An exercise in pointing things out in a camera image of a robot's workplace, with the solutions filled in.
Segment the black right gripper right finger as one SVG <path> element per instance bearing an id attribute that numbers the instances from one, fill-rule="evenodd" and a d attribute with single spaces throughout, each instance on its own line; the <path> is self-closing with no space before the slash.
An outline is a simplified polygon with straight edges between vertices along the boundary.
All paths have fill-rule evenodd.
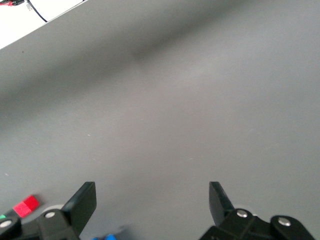
<path id="1" fill-rule="evenodd" d="M 274 215 L 269 222 L 249 210 L 235 208 L 217 181 L 209 183 L 209 209 L 214 222 L 201 240 L 313 240 L 314 237 L 297 219 Z"/>

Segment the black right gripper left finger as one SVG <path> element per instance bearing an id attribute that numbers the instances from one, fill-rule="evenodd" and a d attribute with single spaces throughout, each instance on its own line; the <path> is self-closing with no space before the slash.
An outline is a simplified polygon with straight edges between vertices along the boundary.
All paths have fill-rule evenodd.
<path id="1" fill-rule="evenodd" d="M 30 195 L 0 215 L 2 240 L 78 240 L 97 207 L 96 184 L 85 182 L 62 206 L 41 213 L 34 220 L 22 220 L 40 206 Z"/>

